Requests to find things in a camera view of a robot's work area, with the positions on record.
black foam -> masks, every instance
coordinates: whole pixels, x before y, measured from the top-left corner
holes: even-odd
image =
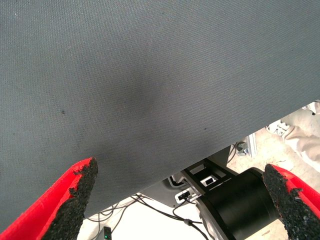
[[[265,166],[263,181],[278,210],[289,239],[320,240],[320,220],[299,198],[300,189],[287,191],[286,179],[270,164]]]
[[[91,190],[98,174],[98,165],[95,159],[90,161],[89,167],[84,167],[78,188],[70,188],[72,198],[65,201],[59,208],[42,240],[73,240],[77,238],[84,219],[84,212],[89,201]]]

white floor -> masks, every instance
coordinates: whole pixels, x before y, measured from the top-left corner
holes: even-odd
[[[300,126],[306,132],[320,137],[320,115],[312,116],[310,112],[299,109],[284,117],[282,120],[289,125]],[[304,161],[289,146],[283,143],[281,137],[272,135],[263,128],[256,132],[256,142],[258,154],[255,158],[236,155],[228,167],[240,173],[251,167],[263,170],[267,163],[272,163],[290,170],[320,192],[320,173],[304,163]],[[131,201],[131,199],[128,198],[120,204],[128,201]],[[161,211],[172,213],[172,208],[169,208],[159,202],[151,200],[146,200],[146,202]],[[177,210],[177,213],[185,218],[195,221],[199,220],[197,209],[191,204],[181,207]],[[103,225],[110,226],[111,228],[114,227],[120,215],[121,211],[115,212],[111,219],[100,224],[101,227]],[[205,232],[203,226],[200,225],[199,227]],[[97,234],[97,232],[98,224],[85,220],[77,239],[90,240]],[[112,234],[112,239],[201,240],[204,238],[200,233],[192,227],[185,225],[183,222],[170,219],[140,203],[135,203],[125,211],[120,224]],[[286,239],[288,239],[286,230],[279,220],[274,221],[248,238],[248,240]]]

white tile floor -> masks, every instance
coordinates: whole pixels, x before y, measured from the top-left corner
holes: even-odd
[[[284,117],[282,119],[289,125],[300,126],[306,132],[320,137],[320,115],[312,116],[310,112],[302,109]],[[256,167],[261,170],[267,163],[278,165],[290,170],[300,177],[318,192],[320,192],[320,173],[307,165],[289,146],[285,145],[282,138],[268,133],[265,128],[256,132],[257,156],[237,156],[228,165],[229,168],[238,173],[250,167]],[[172,212],[169,208],[159,202],[147,200],[149,204],[167,213]],[[198,220],[196,208],[188,204],[177,211],[185,218]],[[113,215],[108,222],[101,223],[113,227],[121,212]],[[78,240],[90,240],[98,232],[98,225],[94,222],[85,220],[81,227]],[[149,209],[139,203],[130,206],[123,215],[123,218],[112,234],[113,240],[181,240],[181,239],[202,239],[202,236],[193,228],[182,222],[172,220],[163,216],[152,209]],[[283,224],[276,220],[265,228],[256,232],[248,240],[286,240],[287,232]]]

white sneaker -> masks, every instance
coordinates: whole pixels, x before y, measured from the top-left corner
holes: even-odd
[[[285,122],[282,122],[281,120],[275,121],[268,126],[266,126],[266,130],[271,134],[276,134],[278,136],[283,136],[283,134],[286,133],[286,131],[289,129],[289,125]]]
[[[303,106],[302,109],[311,111],[312,115],[320,114],[320,100],[316,100],[307,106]]]

black cylinder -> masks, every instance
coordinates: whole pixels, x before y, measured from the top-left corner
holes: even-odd
[[[236,240],[246,239],[279,217],[263,183],[262,171],[256,168],[215,187],[201,196],[199,202],[205,204],[212,215],[218,213],[216,218],[223,221],[224,228]]]

